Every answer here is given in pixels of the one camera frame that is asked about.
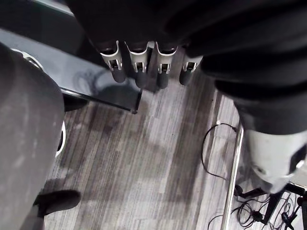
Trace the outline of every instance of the tangled wires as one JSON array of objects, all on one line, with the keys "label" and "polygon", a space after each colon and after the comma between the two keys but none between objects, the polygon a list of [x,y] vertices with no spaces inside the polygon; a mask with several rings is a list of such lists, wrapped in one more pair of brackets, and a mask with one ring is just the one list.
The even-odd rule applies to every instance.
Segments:
[{"label": "tangled wires", "polygon": [[[270,198],[266,198],[264,201],[258,201],[256,199],[248,199],[246,201],[240,201],[238,199],[238,197],[236,197],[237,202],[242,203],[239,207],[233,209],[231,211],[231,214],[233,214],[235,211],[237,211],[236,213],[236,219],[238,221],[238,223],[240,224],[241,227],[243,227],[244,229],[248,229],[250,228],[254,222],[256,222],[257,220],[259,220],[260,217],[262,217],[262,215],[259,215],[260,211],[263,209],[263,207],[265,207],[269,201]],[[254,211],[250,205],[250,202],[254,201],[256,203],[260,203],[263,204],[258,211]],[[246,219],[243,219],[243,216],[245,216],[245,214],[248,214],[248,217]],[[211,225],[211,223],[218,217],[222,217],[223,215],[218,215],[215,216],[214,218],[212,218],[209,223],[208,223],[208,230],[209,227]]]},{"label": "tangled wires", "polygon": [[[229,124],[227,124],[227,123],[216,124],[216,125],[212,126],[212,127],[206,132],[206,134],[205,134],[205,136],[204,136],[204,139],[203,139],[203,146],[204,146],[204,144],[205,144],[205,140],[206,140],[208,134],[209,134],[212,130],[214,130],[217,126],[219,126],[219,125],[226,125],[226,126],[229,126],[230,128],[232,128],[232,129],[236,132],[236,128],[233,127],[233,126],[231,126],[231,125],[229,125]],[[218,177],[218,178],[221,178],[221,179],[227,181],[226,178],[224,178],[224,177],[222,177],[222,176],[220,176],[220,175],[216,175],[216,174],[211,173],[211,172],[208,171],[208,169],[207,169],[206,166],[205,166],[204,160],[203,160],[203,150],[202,150],[202,152],[201,152],[201,163],[202,163],[202,166],[203,166],[204,170],[205,170],[208,174],[210,174],[210,175],[212,175],[212,176],[214,176],[214,177]],[[262,217],[263,217],[263,216],[262,216],[262,214],[261,214],[260,211],[269,203],[270,197],[266,198],[264,201],[258,201],[258,200],[253,199],[253,198],[252,198],[252,199],[248,199],[248,200],[246,200],[246,201],[240,201],[240,200],[238,199],[238,197],[236,197],[236,200],[237,200],[237,202],[241,203],[241,205],[238,206],[237,208],[233,209],[233,210],[231,211],[231,214],[233,214],[234,212],[236,212],[236,219],[237,219],[238,223],[240,224],[240,226],[243,227],[244,229],[248,229],[248,228],[250,228],[255,222],[261,222],[261,221],[262,221]],[[267,225],[267,226],[270,228],[270,230],[281,230],[281,228],[282,228],[284,222],[280,223],[280,224],[276,227],[276,221],[277,221],[277,218],[281,216],[280,214],[281,214],[282,210],[283,210],[284,213],[286,213],[286,214],[289,216],[289,214],[290,214],[290,209],[291,209],[291,207],[292,207],[292,209],[293,209],[292,214],[295,213],[296,203],[293,202],[292,198],[290,197],[290,194],[289,194],[289,196],[288,196],[287,198],[281,198],[281,200],[284,200],[284,203],[283,203],[282,207],[279,209],[279,211],[278,211],[278,213],[277,213],[277,215],[276,215],[276,217],[275,217],[275,220],[274,220],[273,224],[269,222],[268,225]],[[252,209],[252,206],[250,205],[250,202],[256,202],[256,203],[259,203],[259,204],[262,204],[262,205],[259,207],[258,210],[253,210],[253,209]],[[208,230],[209,230],[209,227],[210,227],[211,223],[212,223],[215,219],[217,219],[218,217],[222,217],[222,216],[223,216],[223,215],[218,215],[218,216],[215,216],[214,218],[212,218],[212,219],[209,221],[209,223],[208,223]]]}]

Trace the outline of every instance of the black shoe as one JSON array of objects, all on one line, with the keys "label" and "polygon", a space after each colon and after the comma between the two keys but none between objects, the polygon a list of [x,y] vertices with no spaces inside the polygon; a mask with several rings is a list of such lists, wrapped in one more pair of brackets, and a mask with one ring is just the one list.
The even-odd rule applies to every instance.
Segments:
[{"label": "black shoe", "polygon": [[75,190],[62,190],[44,195],[38,195],[33,203],[38,205],[38,216],[44,217],[50,213],[64,211],[76,207],[81,195]]}]

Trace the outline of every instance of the gray striped carpet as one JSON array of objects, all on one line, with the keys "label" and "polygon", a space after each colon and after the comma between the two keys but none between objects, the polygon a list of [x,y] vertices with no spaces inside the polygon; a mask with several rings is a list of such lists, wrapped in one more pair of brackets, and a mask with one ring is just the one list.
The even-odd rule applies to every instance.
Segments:
[{"label": "gray striped carpet", "polygon": [[[206,230],[223,213],[228,183],[206,174],[200,155],[208,128],[237,126],[238,115],[199,72],[189,87],[172,78],[163,91],[143,92],[136,115],[90,103],[65,121],[66,146],[44,192],[76,189],[83,198],[48,215],[47,230]],[[235,139],[226,126],[208,136],[211,172],[229,177]],[[235,217],[231,227],[242,229]]]}]

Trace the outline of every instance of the black rubber covering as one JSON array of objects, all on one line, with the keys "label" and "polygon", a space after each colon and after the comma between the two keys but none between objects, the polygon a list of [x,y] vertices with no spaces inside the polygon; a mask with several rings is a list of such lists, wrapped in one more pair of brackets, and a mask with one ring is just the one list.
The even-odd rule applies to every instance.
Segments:
[{"label": "black rubber covering", "polygon": [[143,89],[146,87],[148,81],[147,73],[143,73],[141,69],[136,73],[135,84],[140,88]]},{"label": "black rubber covering", "polygon": [[126,79],[126,74],[123,69],[119,70],[118,68],[113,68],[112,76],[117,83],[123,83]]},{"label": "black rubber covering", "polygon": [[187,69],[187,71],[183,71],[182,69],[179,76],[180,84],[187,86],[191,82],[192,76],[193,73],[191,73],[190,69]]},{"label": "black rubber covering", "polygon": [[165,89],[168,86],[168,74],[166,72],[158,73],[157,85],[160,89]]}]

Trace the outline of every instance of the metal pole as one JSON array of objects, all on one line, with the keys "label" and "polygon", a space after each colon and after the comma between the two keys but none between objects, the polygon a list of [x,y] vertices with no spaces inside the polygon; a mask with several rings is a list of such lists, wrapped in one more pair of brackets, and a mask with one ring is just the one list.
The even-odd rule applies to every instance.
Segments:
[{"label": "metal pole", "polygon": [[231,170],[231,177],[229,181],[229,187],[225,202],[225,208],[224,208],[224,214],[223,214],[223,220],[221,225],[221,230],[228,230],[229,225],[229,219],[231,215],[231,209],[232,209],[232,197],[234,195],[234,189],[236,185],[236,173],[239,166],[239,160],[240,160],[240,153],[241,153],[241,147],[242,147],[242,140],[243,140],[243,127],[241,124],[239,124],[238,133],[236,135],[236,146],[235,146],[235,152],[234,152],[234,163]]}]

